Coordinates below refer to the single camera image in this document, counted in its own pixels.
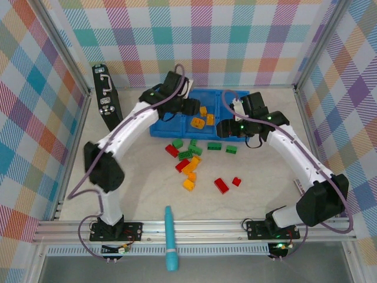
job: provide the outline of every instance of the blue marker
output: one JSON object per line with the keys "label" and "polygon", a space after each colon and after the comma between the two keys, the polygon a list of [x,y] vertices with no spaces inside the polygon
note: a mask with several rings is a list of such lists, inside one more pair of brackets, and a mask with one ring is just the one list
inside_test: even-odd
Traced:
{"label": "blue marker", "polygon": [[166,269],[170,272],[178,270],[178,254],[174,237],[174,220],[171,207],[165,207],[165,235],[166,235]]}

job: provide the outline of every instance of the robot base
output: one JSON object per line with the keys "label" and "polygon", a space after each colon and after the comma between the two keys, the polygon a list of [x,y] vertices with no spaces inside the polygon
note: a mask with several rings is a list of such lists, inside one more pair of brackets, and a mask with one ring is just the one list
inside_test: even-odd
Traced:
{"label": "robot base", "polygon": [[300,239],[300,231],[295,225],[281,229],[274,235],[271,235],[264,221],[247,221],[246,229],[249,240],[291,240],[291,235],[292,239]]}
{"label": "robot base", "polygon": [[90,242],[141,241],[143,233],[143,223],[141,222],[124,222],[124,217],[122,217],[118,223],[110,226],[103,222],[101,218],[97,218],[97,221],[97,223],[91,225]]}

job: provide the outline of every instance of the lego brick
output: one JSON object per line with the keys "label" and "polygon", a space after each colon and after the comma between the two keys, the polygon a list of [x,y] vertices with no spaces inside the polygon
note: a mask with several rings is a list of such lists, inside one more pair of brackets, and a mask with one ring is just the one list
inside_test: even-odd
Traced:
{"label": "lego brick", "polygon": [[195,182],[196,181],[196,173],[195,172],[191,172],[188,174],[188,179],[191,181],[191,182]]}
{"label": "lego brick", "polygon": [[176,149],[180,149],[181,147],[183,147],[183,141],[181,139],[173,140],[172,144]]}
{"label": "lego brick", "polygon": [[168,144],[167,147],[165,147],[165,150],[170,153],[174,158],[176,158],[179,154],[179,150],[177,150],[174,146],[171,144]]}
{"label": "lego brick", "polygon": [[219,189],[219,191],[221,191],[222,194],[225,194],[229,190],[228,186],[224,183],[224,181],[221,178],[215,180],[214,184],[217,186],[217,188]]}
{"label": "lego brick", "polygon": [[221,150],[221,143],[208,143],[208,150]]}
{"label": "lego brick", "polygon": [[192,171],[194,171],[196,169],[196,166],[197,166],[197,163],[195,162],[190,162],[189,165],[187,165],[185,168],[182,169],[182,172],[185,174],[185,175],[189,175]]}
{"label": "lego brick", "polygon": [[214,126],[214,114],[207,114],[207,126]]}
{"label": "lego brick", "polygon": [[241,184],[241,179],[234,177],[232,184],[238,187]]}
{"label": "lego brick", "polygon": [[226,146],[226,152],[236,154],[237,153],[237,147],[236,146]]}
{"label": "lego brick", "polygon": [[202,117],[207,116],[207,108],[206,108],[206,106],[201,106],[201,107],[200,107],[200,115],[201,115]]}
{"label": "lego brick", "polygon": [[178,165],[176,166],[176,169],[179,173],[182,172],[183,168],[185,168],[187,165],[190,164],[190,161],[188,159],[183,159]]}
{"label": "lego brick", "polygon": [[191,160],[191,162],[195,163],[196,165],[198,165],[200,162],[201,162],[201,158],[198,157],[198,156],[194,156],[193,159]]}
{"label": "lego brick", "polygon": [[197,128],[199,130],[204,128],[205,124],[206,124],[206,122],[204,122],[204,120],[196,118],[196,117],[194,117],[191,121],[191,126],[193,126],[194,128]]}
{"label": "lego brick", "polygon": [[183,187],[184,187],[186,190],[188,190],[189,192],[191,192],[191,191],[194,189],[195,184],[194,184],[192,181],[186,179],[186,180],[183,182]]}
{"label": "lego brick", "polygon": [[193,157],[193,153],[189,150],[185,151],[185,152],[180,152],[178,154],[178,158],[179,160],[183,160],[183,159],[189,159],[189,158],[192,158]]}
{"label": "lego brick", "polygon": [[196,155],[201,156],[203,149],[197,146],[189,145],[188,150],[191,151],[192,153],[195,153]]}

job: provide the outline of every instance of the metal rail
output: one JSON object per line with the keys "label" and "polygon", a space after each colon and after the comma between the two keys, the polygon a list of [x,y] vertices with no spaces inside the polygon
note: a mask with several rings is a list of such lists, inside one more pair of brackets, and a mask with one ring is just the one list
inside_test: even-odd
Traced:
{"label": "metal rail", "polygon": [[[247,239],[247,233],[242,229],[242,220],[197,220],[197,221],[175,221],[177,243],[274,243],[279,240],[255,240]],[[143,237],[138,244],[165,243],[164,221],[142,221]],[[89,223],[82,226],[81,235],[84,239],[89,238]],[[337,229],[348,227],[348,218],[332,218],[326,221],[330,226]],[[79,221],[45,221],[40,222],[34,237],[34,244],[62,244],[79,243],[77,230]],[[322,225],[309,228],[308,242],[329,242],[329,241],[355,241],[354,231],[342,235],[332,232]],[[103,242],[121,244],[121,242]]]}

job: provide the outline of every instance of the red lego brick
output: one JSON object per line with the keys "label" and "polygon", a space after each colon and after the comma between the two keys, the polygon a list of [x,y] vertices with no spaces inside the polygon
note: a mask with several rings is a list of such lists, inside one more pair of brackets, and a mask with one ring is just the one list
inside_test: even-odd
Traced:
{"label": "red lego brick", "polygon": [[189,164],[190,164],[189,159],[183,159],[180,163],[178,163],[178,165],[176,166],[176,169],[178,170],[179,173],[181,173],[183,168],[185,168]]}
{"label": "red lego brick", "polygon": [[235,186],[239,186],[241,184],[241,179],[238,179],[237,177],[234,177],[233,181],[232,181],[232,184],[234,184]]}
{"label": "red lego brick", "polygon": [[169,144],[167,147],[165,147],[165,150],[170,153],[171,156],[176,158],[178,156],[179,150],[177,150],[174,146]]}
{"label": "red lego brick", "polygon": [[222,194],[225,194],[229,188],[224,183],[224,181],[221,178],[218,178],[216,181],[214,181],[214,184],[217,186],[217,188],[221,191]]}

